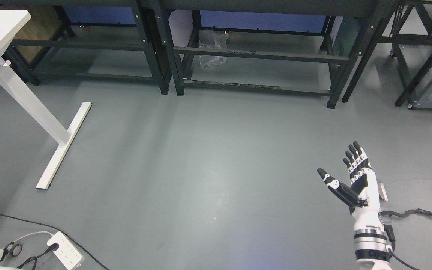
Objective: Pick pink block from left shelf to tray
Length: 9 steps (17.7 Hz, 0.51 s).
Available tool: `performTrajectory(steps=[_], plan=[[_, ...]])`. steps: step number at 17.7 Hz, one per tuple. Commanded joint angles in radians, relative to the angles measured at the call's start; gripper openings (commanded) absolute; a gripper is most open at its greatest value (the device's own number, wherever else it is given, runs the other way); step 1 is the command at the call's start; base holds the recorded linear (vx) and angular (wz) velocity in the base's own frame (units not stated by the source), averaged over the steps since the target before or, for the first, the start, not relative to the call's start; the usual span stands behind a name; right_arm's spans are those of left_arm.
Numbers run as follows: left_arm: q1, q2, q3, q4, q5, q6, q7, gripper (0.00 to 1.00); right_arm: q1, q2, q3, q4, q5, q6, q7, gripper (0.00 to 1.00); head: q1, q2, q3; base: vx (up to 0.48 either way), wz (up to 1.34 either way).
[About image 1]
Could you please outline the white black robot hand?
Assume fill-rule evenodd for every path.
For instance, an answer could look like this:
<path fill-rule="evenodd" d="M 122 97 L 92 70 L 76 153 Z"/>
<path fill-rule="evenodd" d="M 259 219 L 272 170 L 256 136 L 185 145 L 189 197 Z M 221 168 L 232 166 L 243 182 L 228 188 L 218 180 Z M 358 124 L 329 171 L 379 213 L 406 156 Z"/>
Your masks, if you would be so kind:
<path fill-rule="evenodd" d="M 348 146 L 343 159 L 349 173 L 350 186 L 334 178 L 324 169 L 318 168 L 317 173 L 328 189 L 349 208 L 350 215 L 355 219 L 354 230 L 382 230 L 379 219 L 380 192 L 375 171 L 370 160 L 358 142 Z"/>

